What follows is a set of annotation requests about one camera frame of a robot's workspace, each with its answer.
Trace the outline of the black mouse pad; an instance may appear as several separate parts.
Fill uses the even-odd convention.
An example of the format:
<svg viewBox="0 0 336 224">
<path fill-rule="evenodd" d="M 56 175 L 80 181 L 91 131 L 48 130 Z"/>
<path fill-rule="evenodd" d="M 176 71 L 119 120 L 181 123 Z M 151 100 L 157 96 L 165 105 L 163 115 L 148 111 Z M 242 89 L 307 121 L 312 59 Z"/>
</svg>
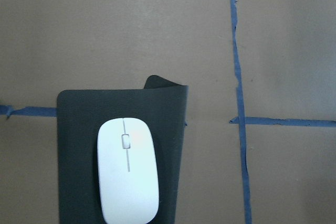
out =
<svg viewBox="0 0 336 224">
<path fill-rule="evenodd" d="M 174 223 L 188 86 L 157 75 L 143 89 L 65 90 L 57 97 L 60 223 L 103 223 L 98 187 L 97 136 L 107 120 L 144 121 L 153 136 L 159 209 L 153 223 Z"/>
</svg>

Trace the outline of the white computer mouse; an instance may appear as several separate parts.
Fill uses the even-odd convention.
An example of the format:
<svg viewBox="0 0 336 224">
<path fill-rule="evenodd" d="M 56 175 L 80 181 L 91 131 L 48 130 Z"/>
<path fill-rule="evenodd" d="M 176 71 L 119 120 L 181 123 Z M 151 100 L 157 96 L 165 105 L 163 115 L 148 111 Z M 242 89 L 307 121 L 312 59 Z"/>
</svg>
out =
<svg viewBox="0 0 336 224">
<path fill-rule="evenodd" d="M 97 139 L 100 201 L 106 223 L 149 223 L 159 208 L 152 135 L 145 122 L 104 122 Z"/>
</svg>

